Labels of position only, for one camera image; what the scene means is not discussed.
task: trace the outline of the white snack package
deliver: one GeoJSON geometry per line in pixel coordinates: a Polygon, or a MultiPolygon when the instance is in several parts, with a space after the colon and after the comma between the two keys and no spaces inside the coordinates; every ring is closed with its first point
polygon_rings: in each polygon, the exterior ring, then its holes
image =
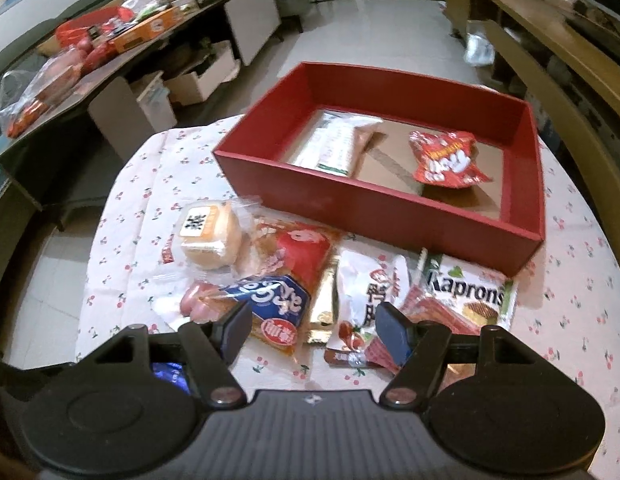
{"type": "Polygon", "coordinates": [[[400,306],[409,289],[408,267],[403,256],[395,256],[386,265],[365,254],[341,250],[337,268],[339,318],[326,345],[330,354],[325,356],[326,360],[344,360],[329,350],[365,352],[376,337],[376,307],[382,301],[400,306]]]}

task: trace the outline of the plastic wrapper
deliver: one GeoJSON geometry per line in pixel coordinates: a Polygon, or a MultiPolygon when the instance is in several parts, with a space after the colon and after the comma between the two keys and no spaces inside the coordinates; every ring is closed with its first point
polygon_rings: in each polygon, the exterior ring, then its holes
{"type": "Polygon", "coordinates": [[[491,182],[473,161],[474,142],[474,135],[469,132],[414,131],[410,134],[410,146],[419,163],[414,179],[453,189],[491,182]]]}
{"type": "Polygon", "coordinates": [[[254,225],[248,243],[242,244],[246,256],[241,256],[241,270],[236,270],[247,277],[213,284],[210,273],[184,266],[180,272],[154,277],[158,293],[152,309],[176,330],[189,320],[217,320],[238,301],[247,301],[253,313],[252,334],[292,354],[340,234],[328,227],[265,217],[254,225]]]}
{"type": "MultiPolygon", "coordinates": [[[[411,286],[405,301],[399,307],[399,311],[413,323],[424,320],[436,321],[449,327],[455,334],[479,335],[480,332],[478,325],[446,307],[417,284],[411,286]]],[[[396,340],[401,341],[402,335],[397,333],[396,340]]],[[[408,359],[410,350],[400,343],[394,352],[395,354],[391,354],[381,339],[375,337],[366,351],[366,356],[369,362],[374,362],[392,373],[397,373],[408,359]],[[397,357],[397,362],[392,358],[393,355],[397,357]]],[[[440,389],[472,374],[474,374],[474,365],[448,365],[440,389]]]]}
{"type": "Polygon", "coordinates": [[[339,237],[327,227],[260,218],[252,240],[260,257],[258,271],[232,285],[202,291],[198,312],[212,318],[247,301],[252,334],[292,354],[305,310],[339,237]]]}
{"type": "Polygon", "coordinates": [[[517,283],[500,272],[444,254],[429,254],[421,286],[451,312],[477,327],[510,329],[517,283]]]}
{"type": "Polygon", "coordinates": [[[324,112],[309,139],[289,162],[293,166],[337,176],[352,176],[366,144],[382,119],[324,112]]]}
{"type": "Polygon", "coordinates": [[[158,274],[174,272],[165,267],[167,264],[194,265],[194,273],[200,278],[217,284],[226,280],[227,284],[233,278],[251,273],[250,266],[254,265],[254,254],[250,251],[250,237],[254,233],[252,210],[257,204],[258,200],[239,198],[197,200],[186,204],[162,249],[164,267],[158,274]]]}
{"type": "Polygon", "coordinates": [[[20,136],[68,96],[81,77],[84,60],[85,53],[70,48],[49,59],[33,78],[22,71],[6,72],[0,85],[0,126],[4,135],[11,139],[20,136]]]}
{"type": "Polygon", "coordinates": [[[338,312],[336,289],[338,265],[339,257],[335,254],[321,276],[316,294],[308,308],[304,330],[306,343],[325,345],[332,335],[338,312]]]}
{"type": "Polygon", "coordinates": [[[494,63],[495,50],[486,38],[483,22],[468,21],[464,61],[470,66],[488,66],[494,63]]]}
{"type": "Polygon", "coordinates": [[[409,286],[403,256],[386,262],[349,249],[341,250],[337,268],[339,317],[326,345],[325,361],[365,366],[370,361],[368,348],[376,337],[376,307],[382,301],[402,304],[409,286]]]}

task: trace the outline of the gold foil wrapper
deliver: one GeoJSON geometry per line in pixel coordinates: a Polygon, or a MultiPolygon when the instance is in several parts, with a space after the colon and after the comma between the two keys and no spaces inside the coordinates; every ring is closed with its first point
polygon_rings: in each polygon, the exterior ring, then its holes
{"type": "Polygon", "coordinates": [[[306,343],[325,345],[330,339],[330,334],[334,327],[334,322],[338,318],[337,301],[337,266],[339,265],[339,255],[335,254],[330,259],[330,264],[325,268],[321,277],[321,282],[317,289],[314,300],[308,311],[306,343]]]}

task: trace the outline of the orange box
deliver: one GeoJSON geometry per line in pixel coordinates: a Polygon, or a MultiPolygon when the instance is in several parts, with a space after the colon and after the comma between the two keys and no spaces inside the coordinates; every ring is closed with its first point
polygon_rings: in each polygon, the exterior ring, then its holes
{"type": "Polygon", "coordinates": [[[158,14],[135,25],[123,34],[120,34],[112,43],[120,54],[146,41],[154,40],[158,35],[173,28],[183,21],[183,13],[178,7],[162,10],[158,14]]]}

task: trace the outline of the screw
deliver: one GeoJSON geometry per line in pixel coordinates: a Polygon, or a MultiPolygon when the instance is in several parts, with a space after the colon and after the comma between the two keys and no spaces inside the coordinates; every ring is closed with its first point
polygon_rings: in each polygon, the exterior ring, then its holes
{"type": "Polygon", "coordinates": [[[388,393],[386,393],[386,400],[397,406],[410,404],[416,398],[417,393],[410,388],[392,388],[392,390],[388,390],[388,393]]]}
{"type": "Polygon", "coordinates": [[[215,404],[220,406],[228,406],[239,401],[242,397],[242,391],[234,386],[222,386],[215,388],[210,394],[210,398],[215,404]]]}

